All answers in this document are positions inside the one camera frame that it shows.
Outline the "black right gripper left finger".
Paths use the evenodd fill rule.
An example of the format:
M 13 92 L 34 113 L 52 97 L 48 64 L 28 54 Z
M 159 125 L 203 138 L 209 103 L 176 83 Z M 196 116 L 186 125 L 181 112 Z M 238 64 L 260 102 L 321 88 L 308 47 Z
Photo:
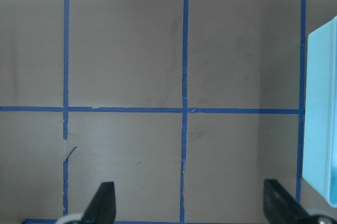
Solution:
M 103 182 L 84 211 L 80 223 L 113 224 L 116 218 L 114 182 Z

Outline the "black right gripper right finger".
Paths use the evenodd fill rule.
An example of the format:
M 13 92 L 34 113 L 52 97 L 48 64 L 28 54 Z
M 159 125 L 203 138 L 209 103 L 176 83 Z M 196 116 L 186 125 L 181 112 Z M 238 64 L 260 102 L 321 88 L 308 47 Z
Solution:
M 263 184 L 263 213 L 268 223 L 301 223 L 310 215 L 276 180 L 265 179 Z

